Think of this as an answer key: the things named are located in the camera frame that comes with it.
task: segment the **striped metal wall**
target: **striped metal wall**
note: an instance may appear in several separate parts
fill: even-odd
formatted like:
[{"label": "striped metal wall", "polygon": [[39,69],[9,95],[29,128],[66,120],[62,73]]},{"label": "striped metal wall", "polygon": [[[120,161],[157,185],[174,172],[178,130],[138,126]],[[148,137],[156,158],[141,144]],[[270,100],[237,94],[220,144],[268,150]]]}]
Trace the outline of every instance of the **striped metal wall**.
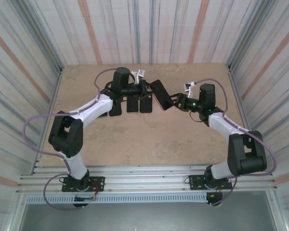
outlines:
[{"label": "striped metal wall", "polygon": [[[59,68],[36,42],[16,1],[0,0],[0,230],[10,212],[21,174],[30,174],[36,153],[24,144],[26,119],[45,113],[58,80]],[[44,120],[27,129],[37,145]]]},{"label": "striped metal wall", "polygon": [[25,0],[62,63],[225,63],[262,0]]},{"label": "striped metal wall", "polygon": [[251,128],[276,152],[274,177],[289,217],[289,0],[268,2],[231,67]]}]

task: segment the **wooden table surface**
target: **wooden table surface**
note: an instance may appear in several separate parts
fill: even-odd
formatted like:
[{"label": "wooden table surface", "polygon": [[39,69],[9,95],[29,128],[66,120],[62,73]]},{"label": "wooden table surface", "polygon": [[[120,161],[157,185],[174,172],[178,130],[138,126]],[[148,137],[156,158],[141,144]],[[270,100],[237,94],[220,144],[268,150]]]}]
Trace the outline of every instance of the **wooden table surface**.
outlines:
[{"label": "wooden table surface", "polygon": [[[184,92],[184,83],[214,78],[226,89],[229,104],[227,115],[242,125],[224,64],[70,65],[64,69],[53,111],[68,112],[93,99],[97,94],[93,85],[96,75],[118,66],[127,67],[131,71],[144,69],[146,81],[160,79],[170,95]],[[112,77],[113,72],[105,73],[100,76],[97,84],[102,89]],[[216,106],[224,109],[223,92],[215,85]],[[198,98],[199,86],[194,87],[194,98]],[[192,116],[198,119],[198,113]],[[54,152],[47,139],[44,150]],[[227,159],[227,148],[228,142],[214,129],[192,121],[189,113],[175,107],[162,111],[153,99],[153,112],[150,114],[127,113],[126,103],[123,102],[122,115],[94,120],[85,129],[81,151],[84,163],[88,166],[172,165],[219,163]],[[42,155],[39,164],[64,165],[59,158],[45,155]]]}]

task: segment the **purple cable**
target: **purple cable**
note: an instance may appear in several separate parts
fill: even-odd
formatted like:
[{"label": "purple cable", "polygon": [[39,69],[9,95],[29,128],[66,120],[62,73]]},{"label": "purple cable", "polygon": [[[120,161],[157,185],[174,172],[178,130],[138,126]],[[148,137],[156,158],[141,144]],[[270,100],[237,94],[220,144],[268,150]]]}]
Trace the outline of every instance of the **purple cable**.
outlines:
[{"label": "purple cable", "polygon": [[[96,87],[97,90],[98,90],[97,100],[94,101],[93,103],[91,103],[90,105],[88,105],[87,107],[81,109],[81,110],[79,111],[79,113],[81,113],[81,112],[83,112],[83,111],[85,111],[85,110],[88,110],[89,108],[91,108],[92,106],[94,106],[94,105],[96,104],[96,102],[100,99],[101,89],[100,89],[100,88],[98,87],[98,85],[96,84],[96,81],[97,81],[98,77],[99,77],[101,74],[105,73],[106,71],[113,71],[113,70],[116,70],[116,69],[115,69],[115,68],[106,69],[106,70],[102,71],[101,73],[99,73],[99,74],[96,76],[96,78],[95,78],[95,80],[94,80],[94,85],[95,85],[95,87]],[[33,146],[29,143],[29,141],[28,141],[28,139],[27,139],[27,136],[26,136],[26,127],[27,127],[27,125],[29,124],[29,122],[30,122],[31,120],[36,119],[36,118],[49,117],[49,116],[73,116],[73,115],[76,115],[76,114],[77,114],[77,112],[64,113],[64,114],[52,113],[52,114],[35,115],[35,116],[30,117],[30,118],[24,123],[23,131],[22,131],[22,134],[23,134],[23,137],[24,137],[24,140],[25,140],[26,145],[27,145],[30,149],[32,149],[33,151],[35,151],[35,152],[38,152],[38,153],[41,153],[41,154],[45,154],[45,155],[57,156],[57,157],[62,158],[62,159],[64,160],[64,163],[66,164],[66,167],[67,167],[68,172],[70,172],[71,169],[70,169],[70,167],[69,167],[69,165],[68,165],[68,162],[65,160],[64,156],[62,156],[62,155],[60,155],[60,154],[56,154],[56,153],[44,152],[44,151],[42,151],[42,150],[39,150],[39,149],[33,147]]]},{"label": "purple cable", "polygon": [[236,182],[237,182],[237,177],[236,177],[235,182],[234,182],[234,184],[233,184],[233,186],[232,186],[232,189],[229,191],[229,193],[228,193],[224,198],[222,198],[220,201],[215,202],[215,203],[213,203],[213,204],[211,204],[211,205],[218,205],[218,204],[221,203],[222,201],[226,200],[226,199],[230,196],[230,194],[232,193],[232,191],[235,189]]},{"label": "purple cable", "polygon": [[233,126],[235,129],[238,129],[239,131],[245,133],[246,135],[252,137],[254,140],[256,140],[258,143],[260,143],[263,147],[265,147],[269,153],[271,154],[272,158],[273,158],[273,168],[266,172],[266,173],[262,173],[262,174],[259,174],[259,173],[249,173],[249,174],[245,174],[244,176],[254,176],[254,177],[261,177],[261,176],[267,176],[267,175],[270,175],[272,174],[275,170],[276,170],[276,167],[277,167],[277,159],[276,159],[276,156],[274,154],[274,152],[272,151],[272,149],[269,147],[269,145],[267,145],[266,143],[264,143],[262,140],[260,140],[258,137],[254,136],[253,134],[251,134],[250,132],[248,131],[245,131],[241,128],[239,128],[238,126],[236,126],[234,123],[232,123],[231,121],[229,121],[226,117],[223,118],[229,125]]},{"label": "purple cable", "polygon": [[48,204],[51,208],[57,209],[57,210],[61,210],[61,211],[71,211],[71,210],[78,210],[81,209],[82,207],[77,207],[77,208],[61,208],[55,205],[52,205],[46,198],[46,188],[49,185],[50,181],[52,181],[53,179],[59,177],[59,176],[68,176],[67,173],[60,173],[58,175],[55,175],[54,177],[51,177],[47,183],[45,184],[44,190],[43,190],[43,197],[44,197],[44,201],[46,202],[46,204]]},{"label": "purple cable", "polygon": [[270,153],[270,155],[271,155],[272,158],[273,158],[273,168],[272,168],[270,171],[268,171],[268,172],[266,172],[266,173],[263,173],[263,174],[259,174],[259,173],[253,174],[253,173],[250,173],[250,174],[246,174],[246,176],[261,177],[261,176],[267,176],[267,175],[272,174],[272,173],[276,170],[276,167],[277,167],[277,159],[276,159],[276,156],[275,156],[274,152],[272,151],[272,149],[271,149],[267,144],[265,144],[262,140],[260,140],[259,138],[257,138],[257,137],[254,136],[253,134],[249,133],[248,131],[245,131],[245,130],[239,128],[238,126],[236,126],[234,123],[232,123],[231,121],[229,121],[229,120],[225,117],[225,113],[228,111],[228,98],[227,98],[227,94],[226,94],[225,89],[223,88],[222,84],[221,84],[219,81],[217,81],[217,80],[215,80],[215,79],[213,79],[213,78],[206,78],[206,79],[200,80],[200,81],[195,82],[195,83],[201,83],[201,82],[208,81],[208,80],[216,82],[218,85],[220,85],[220,87],[221,87],[222,90],[223,90],[223,94],[224,94],[224,96],[225,96],[225,101],[226,101],[226,109],[225,109],[224,112],[223,112],[223,119],[224,119],[229,125],[233,126],[235,129],[238,129],[239,131],[245,133],[246,135],[252,137],[252,138],[255,139],[257,142],[259,142],[263,147],[265,147],[265,148],[268,150],[268,152]]},{"label": "purple cable", "polygon": [[100,99],[100,96],[101,96],[101,89],[100,89],[99,86],[96,84],[96,81],[97,81],[98,77],[99,77],[101,74],[103,74],[103,73],[105,73],[105,72],[107,72],[107,71],[114,71],[114,70],[116,70],[116,68],[106,69],[106,70],[102,71],[101,73],[99,73],[99,74],[96,76],[96,78],[95,78],[95,80],[94,80],[94,86],[95,86],[95,87],[97,88],[97,90],[98,90],[97,100],[94,101],[93,103],[91,103],[90,105],[88,105],[87,107],[79,110],[79,112],[64,113],[64,114],[52,113],[52,114],[35,115],[35,116],[30,117],[30,118],[24,123],[22,134],[23,134],[23,137],[24,137],[24,140],[25,140],[26,145],[27,145],[30,149],[32,149],[33,151],[35,151],[35,152],[38,152],[38,153],[41,153],[41,154],[45,154],[45,155],[57,156],[57,157],[62,158],[63,161],[64,161],[64,163],[65,163],[65,165],[66,165],[66,167],[67,167],[68,173],[61,173],[61,174],[58,174],[58,175],[50,178],[50,179],[48,180],[48,182],[45,184],[45,187],[44,187],[44,190],[43,190],[43,197],[44,197],[44,200],[45,200],[46,204],[48,204],[50,207],[52,207],[52,208],[54,208],[54,209],[62,210],[62,211],[69,211],[69,210],[77,210],[77,209],[80,209],[80,207],[79,207],[79,208],[60,208],[60,207],[54,206],[54,205],[52,205],[51,203],[49,203],[49,201],[48,201],[47,198],[46,198],[46,188],[47,188],[48,184],[50,183],[50,181],[52,181],[53,179],[55,179],[55,178],[57,178],[57,177],[59,177],[59,176],[68,176],[69,173],[71,172],[71,168],[70,168],[67,160],[64,158],[64,156],[62,156],[62,155],[60,155],[60,154],[56,154],[56,153],[44,152],[44,151],[42,151],[42,150],[39,150],[39,149],[33,147],[33,146],[29,143],[29,141],[28,141],[28,139],[27,139],[27,136],[26,136],[26,127],[27,127],[27,125],[29,124],[29,122],[30,122],[31,120],[36,119],[36,118],[49,117],[49,116],[73,116],[73,115],[76,115],[77,113],[81,113],[81,112],[83,112],[83,111],[88,110],[89,108],[91,108],[92,106],[94,106],[94,105],[96,104],[96,102]]}]

